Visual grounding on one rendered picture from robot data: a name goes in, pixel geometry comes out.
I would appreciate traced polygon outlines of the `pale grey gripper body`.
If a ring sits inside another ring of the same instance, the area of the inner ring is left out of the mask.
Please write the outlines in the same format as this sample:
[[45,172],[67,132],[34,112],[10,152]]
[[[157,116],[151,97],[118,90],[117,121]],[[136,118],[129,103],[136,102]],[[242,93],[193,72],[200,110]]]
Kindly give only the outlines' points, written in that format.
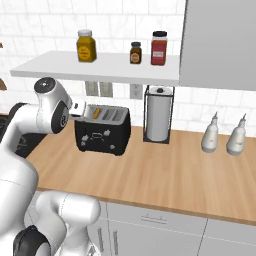
[[94,117],[95,107],[91,104],[87,104],[84,110],[83,118],[85,120],[92,120]]

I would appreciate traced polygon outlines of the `black toaster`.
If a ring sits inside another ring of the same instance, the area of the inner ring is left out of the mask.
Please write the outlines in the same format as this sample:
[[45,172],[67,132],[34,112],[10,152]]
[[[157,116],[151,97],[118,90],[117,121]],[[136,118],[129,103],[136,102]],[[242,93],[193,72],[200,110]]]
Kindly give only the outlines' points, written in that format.
[[96,119],[74,121],[76,145],[82,152],[95,151],[122,155],[131,135],[130,111],[126,107],[93,105],[100,108]]

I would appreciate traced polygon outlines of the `yellow jar with white lid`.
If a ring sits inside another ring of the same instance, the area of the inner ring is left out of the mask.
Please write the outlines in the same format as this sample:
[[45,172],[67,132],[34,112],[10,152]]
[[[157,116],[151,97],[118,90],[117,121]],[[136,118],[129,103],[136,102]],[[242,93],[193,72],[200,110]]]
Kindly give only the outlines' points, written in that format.
[[96,42],[92,31],[81,29],[78,31],[77,53],[80,62],[94,62],[97,58]]

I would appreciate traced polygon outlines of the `black hob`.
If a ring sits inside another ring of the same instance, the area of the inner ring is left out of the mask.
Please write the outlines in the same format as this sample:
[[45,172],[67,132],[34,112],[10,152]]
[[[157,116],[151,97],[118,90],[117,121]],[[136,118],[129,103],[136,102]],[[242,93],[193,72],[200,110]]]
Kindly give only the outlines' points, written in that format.
[[[0,114],[0,138],[3,136],[4,128],[6,127],[8,116]],[[29,133],[24,134],[19,141],[15,154],[26,158],[46,137],[45,134]]]

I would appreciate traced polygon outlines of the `white paper towel roll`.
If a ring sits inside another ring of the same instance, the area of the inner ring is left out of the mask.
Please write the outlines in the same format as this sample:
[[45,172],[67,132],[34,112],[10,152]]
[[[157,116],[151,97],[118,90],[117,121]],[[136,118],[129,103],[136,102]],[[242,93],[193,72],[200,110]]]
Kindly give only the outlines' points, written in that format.
[[172,91],[167,87],[151,87],[148,96],[147,137],[164,141],[168,137]]

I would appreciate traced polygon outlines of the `small brown jar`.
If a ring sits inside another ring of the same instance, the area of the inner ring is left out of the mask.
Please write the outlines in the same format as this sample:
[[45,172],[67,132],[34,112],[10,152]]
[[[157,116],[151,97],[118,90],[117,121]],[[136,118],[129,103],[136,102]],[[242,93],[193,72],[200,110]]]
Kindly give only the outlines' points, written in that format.
[[132,42],[130,50],[130,63],[140,64],[142,59],[142,49],[140,42]]

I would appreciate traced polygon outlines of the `red jar with black lid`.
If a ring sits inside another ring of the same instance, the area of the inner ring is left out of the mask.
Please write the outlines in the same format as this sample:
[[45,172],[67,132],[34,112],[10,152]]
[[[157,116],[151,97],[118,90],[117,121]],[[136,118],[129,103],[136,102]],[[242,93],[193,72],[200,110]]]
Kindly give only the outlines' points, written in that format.
[[151,64],[163,66],[166,62],[167,32],[154,31],[151,41]]

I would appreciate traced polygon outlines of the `white squeeze bottle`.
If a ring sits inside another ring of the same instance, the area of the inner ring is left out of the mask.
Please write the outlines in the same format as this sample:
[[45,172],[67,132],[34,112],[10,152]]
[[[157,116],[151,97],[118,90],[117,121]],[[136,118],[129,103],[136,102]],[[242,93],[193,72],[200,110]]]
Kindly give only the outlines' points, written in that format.
[[245,122],[246,117],[243,116],[238,126],[233,130],[232,134],[230,135],[228,142],[226,144],[226,151],[233,156],[238,156],[244,150],[244,143],[245,143]]
[[206,153],[212,153],[218,146],[218,117],[214,115],[211,123],[207,126],[201,140],[201,149]]

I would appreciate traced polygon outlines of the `grey drawer front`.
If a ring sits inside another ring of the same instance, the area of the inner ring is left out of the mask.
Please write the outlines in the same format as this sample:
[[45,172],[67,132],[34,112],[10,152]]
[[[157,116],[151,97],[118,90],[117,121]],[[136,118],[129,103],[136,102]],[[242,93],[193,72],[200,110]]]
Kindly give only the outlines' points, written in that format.
[[256,226],[209,219],[203,241],[256,247]]
[[129,205],[107,203],[110,220],[137,224],[184,234],[202,235],[206,219]]

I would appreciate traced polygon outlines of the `grey cupboard door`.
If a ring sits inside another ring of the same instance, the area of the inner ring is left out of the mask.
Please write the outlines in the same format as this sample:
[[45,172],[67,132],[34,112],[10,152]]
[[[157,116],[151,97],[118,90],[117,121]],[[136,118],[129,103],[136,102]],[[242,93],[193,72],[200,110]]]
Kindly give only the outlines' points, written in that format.
[[109,221],[111,238],[118,233],[118,256],[198,256],[201,235]]
[[256,245],[204,237],[198,256],[256,256]]
[[88,233],[102,256],[112,256],[106,219],[99,218],[93,225],[88,227]]

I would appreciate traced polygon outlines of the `grey wall socket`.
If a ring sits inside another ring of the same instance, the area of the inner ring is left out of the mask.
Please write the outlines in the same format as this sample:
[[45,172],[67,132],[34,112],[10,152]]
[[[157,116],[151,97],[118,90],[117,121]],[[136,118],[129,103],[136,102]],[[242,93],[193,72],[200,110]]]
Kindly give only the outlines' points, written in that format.
[[113,85],[110,82],[100,83],[100,96],[113,97]]
[[93,81],[85,82],[85,89],[87,96],[98,96],[98,83]]

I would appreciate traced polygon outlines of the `white wall shelf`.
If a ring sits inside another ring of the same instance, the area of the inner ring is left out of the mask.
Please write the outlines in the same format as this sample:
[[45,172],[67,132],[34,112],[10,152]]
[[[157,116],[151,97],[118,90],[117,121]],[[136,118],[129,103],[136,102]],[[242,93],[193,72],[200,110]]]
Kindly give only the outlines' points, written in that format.
[[15,77],[177,86],[179,57],[169,55],[164,66],[154,66],[148,54],[140,64],[131,64],[127,53],[98,53],[94,62],[87,63],[79,62],[76,52],[49,51],[10,73]]

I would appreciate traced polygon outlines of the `white wall socket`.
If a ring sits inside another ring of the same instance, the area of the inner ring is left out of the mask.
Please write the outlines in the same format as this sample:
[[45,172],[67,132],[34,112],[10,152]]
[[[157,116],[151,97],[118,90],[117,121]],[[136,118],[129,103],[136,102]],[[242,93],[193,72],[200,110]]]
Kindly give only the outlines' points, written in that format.
[[142,84],[131,84],[130,85],[130,98],[141,100],[143,98],[143,85]]

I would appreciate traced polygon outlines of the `grey wall cupboard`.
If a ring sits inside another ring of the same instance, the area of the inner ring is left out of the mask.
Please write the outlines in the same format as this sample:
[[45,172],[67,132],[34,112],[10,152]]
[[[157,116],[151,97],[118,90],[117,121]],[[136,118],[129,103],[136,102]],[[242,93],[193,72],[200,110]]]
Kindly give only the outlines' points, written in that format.
[[186,0],[179,84],[256,91],[256,0]]

